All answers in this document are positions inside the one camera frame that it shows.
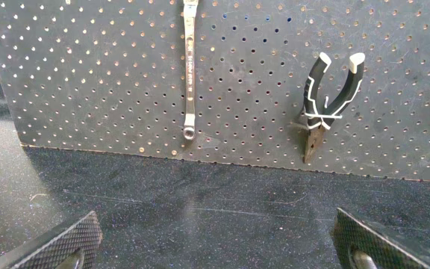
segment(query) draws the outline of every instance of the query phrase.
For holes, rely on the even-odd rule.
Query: metal wrench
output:
[[[184,137],[187,140],[192,140],[195,137],[195,67],[193,53],[195,46],[195,15],[198,4],[199,0],[184,0],[185,74],[187,77]]]

